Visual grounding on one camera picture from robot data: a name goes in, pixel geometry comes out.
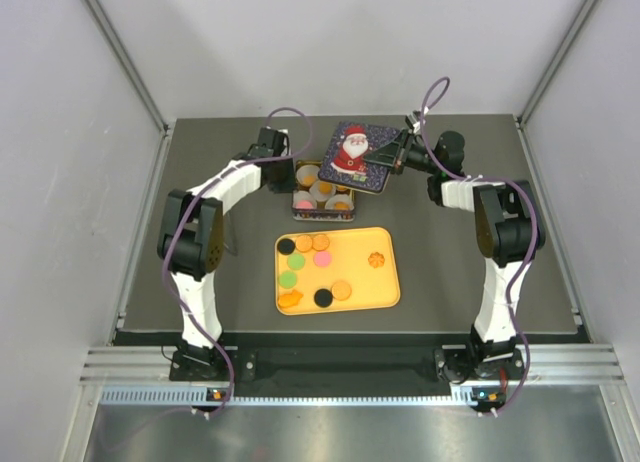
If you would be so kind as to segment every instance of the santa hat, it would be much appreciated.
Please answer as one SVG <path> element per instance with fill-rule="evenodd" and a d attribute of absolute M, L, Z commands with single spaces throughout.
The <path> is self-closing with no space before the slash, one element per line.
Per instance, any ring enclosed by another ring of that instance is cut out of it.
<path fill-rule="evenodd" d="M 344 131 L 345 138 L 349 138 L 352 135 L 366 135 L 364 132 L 364 127 L 360 127 L 359 125 L 352 125 Z"/>

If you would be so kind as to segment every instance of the orange tray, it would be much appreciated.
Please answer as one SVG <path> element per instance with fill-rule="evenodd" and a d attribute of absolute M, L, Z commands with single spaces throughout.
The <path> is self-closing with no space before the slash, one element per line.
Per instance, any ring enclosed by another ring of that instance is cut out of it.
<path fill-rule="evenodd" d="M 275 253 L 276 307 L 285 315 L 380 309 L 400 300 L 391 235 L 383 228 L 287 234 Z"/>

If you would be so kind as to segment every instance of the white paper cup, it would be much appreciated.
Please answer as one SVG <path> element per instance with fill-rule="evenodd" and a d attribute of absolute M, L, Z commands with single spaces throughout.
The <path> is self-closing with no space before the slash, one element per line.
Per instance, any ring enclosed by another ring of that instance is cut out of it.
<path fill-rule="evenodd" d="M 324 208 L 328 210 L 353 210 L 353 200 L 351 200 L 351 197 L 345 194 L 334 195 L 329 200 L 327 200 Z"/>
<path fill-rule="evenodd" d="M 336 186 L 329 182 L 323 182 L 321 180 L 316 181 L 309 189 L 311 196 L 318 202 L 326 202 L 336 194 Z"/>
<path fill-rule="evenodd" d="M 318 180 L 317 165 L 303 165 L 296 171 L 296 180 L 301 187 L 311 187 Z"/>
<path fill-rule="evenodd" d="M 299 190 L 293 194 L 293 207 L 296 209 L 315 209 L 318 202 L 306 190 Z"/>

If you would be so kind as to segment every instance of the green disc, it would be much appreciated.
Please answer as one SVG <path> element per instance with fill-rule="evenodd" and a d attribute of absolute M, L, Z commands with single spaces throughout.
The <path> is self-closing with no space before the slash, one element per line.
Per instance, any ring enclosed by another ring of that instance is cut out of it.
<path fill-rule="evenodd" d="M 280 277 L 278 277 L 278 283 L 283 289 L 293 289 L 297 282 L 298 277 L 290 270 L 283 272 L 280 274 Z"/>
<path fill-rule="evenodd" d="M 287 265 L 292 270 L 300 270 L 302 267 L 304 267 L 304 255 L 291 254 L 287 259 Z"/>

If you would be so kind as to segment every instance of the pink disc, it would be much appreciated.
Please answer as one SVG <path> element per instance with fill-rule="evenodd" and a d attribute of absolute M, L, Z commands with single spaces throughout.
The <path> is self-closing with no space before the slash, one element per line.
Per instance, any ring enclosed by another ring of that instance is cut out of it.
<path fill-rule="evenodd" d="M 331 263 L 331 254 L 326 250 L 316 252 L 316 255 L 313 256 L 313 262 L 318 267 L 327 267 Z"/>
<path fill-rule="evenodd" d="M 309 200 L 301 200 L 296 204 L 296 209 L 313 209 L 313 204 Z"/>

